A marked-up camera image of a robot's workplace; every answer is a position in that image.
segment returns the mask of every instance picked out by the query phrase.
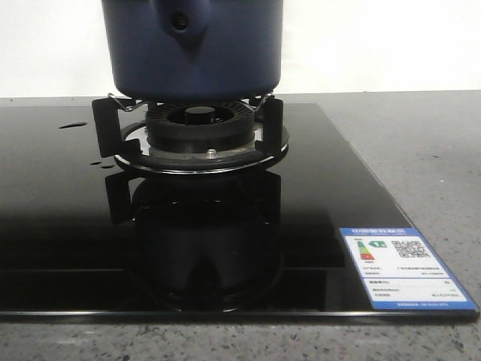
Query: pot handle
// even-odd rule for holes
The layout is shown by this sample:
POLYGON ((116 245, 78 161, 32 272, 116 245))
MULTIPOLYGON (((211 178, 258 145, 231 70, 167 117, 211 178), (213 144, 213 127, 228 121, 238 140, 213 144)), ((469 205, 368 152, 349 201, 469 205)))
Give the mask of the pot handle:
POLYGON ((175 38, 197 38, 209 25, 210 0, 149 0, 161 27, 175 38))

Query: qr code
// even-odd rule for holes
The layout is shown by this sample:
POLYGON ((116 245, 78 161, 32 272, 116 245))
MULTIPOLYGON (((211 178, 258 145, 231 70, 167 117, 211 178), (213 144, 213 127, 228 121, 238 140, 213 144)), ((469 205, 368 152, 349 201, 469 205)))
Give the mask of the qr code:
POLYGON ((424 244, 419 241, 392 241, 392 245, 402 258, 430 257, 424 244))

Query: metal clip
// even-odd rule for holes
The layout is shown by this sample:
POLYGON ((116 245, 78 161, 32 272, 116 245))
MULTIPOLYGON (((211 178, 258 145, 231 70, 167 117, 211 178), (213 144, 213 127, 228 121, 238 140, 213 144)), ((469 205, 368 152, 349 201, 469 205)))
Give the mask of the metal clip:
POLYGON ((112 99, 114 102, 116 102, 120 108, 125 111, 126 113, 130 113, 131 111, 134 111, 135 109, 141 107, 142 105, 144 104, 147 104, 148 102, 146 101, 143 101, 143 102, 138 102, 137 104, 135 105, 131 105, 131 106, 128 106, 126 107, 124 104, 122 104, 121 101, 119 101, 119 99, 112 93, 108 93, 107 96, 112 99))
POLYGON ((272 98, 274 96, 273 93, 267 93, 267 94, 264 94, 261 98, 261 101, 259 103, 259 105, 257 105, 256 107, 253 107, 252 105, 249 105, 247 103, 246 106, 251 110, 253 111, 254 113, 258 112, 259 109, 264 105, 264 103, 269 99, 269 98, 272 98))

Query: burner cap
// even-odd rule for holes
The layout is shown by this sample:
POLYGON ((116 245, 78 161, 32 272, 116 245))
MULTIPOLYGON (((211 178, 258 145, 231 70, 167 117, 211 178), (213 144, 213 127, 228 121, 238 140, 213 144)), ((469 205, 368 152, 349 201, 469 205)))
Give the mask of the burner cap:
POLYGON ((211 124, 216 122, 216 109, 212 107, 192 107, 185 110, 186 124, 211 124))

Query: gray countertop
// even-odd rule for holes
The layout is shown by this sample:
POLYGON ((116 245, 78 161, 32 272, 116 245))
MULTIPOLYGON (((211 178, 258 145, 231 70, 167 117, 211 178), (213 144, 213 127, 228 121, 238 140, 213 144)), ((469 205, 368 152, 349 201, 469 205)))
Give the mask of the gray countertop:
MULTIPOLYGON (((481 91, 279 96, 317 102, 481 303, 481 91)), ((0 99, 0 106, 88 104, 0 99)), ((0 360, 481 360, 460 326, 0 324, 0 360)))

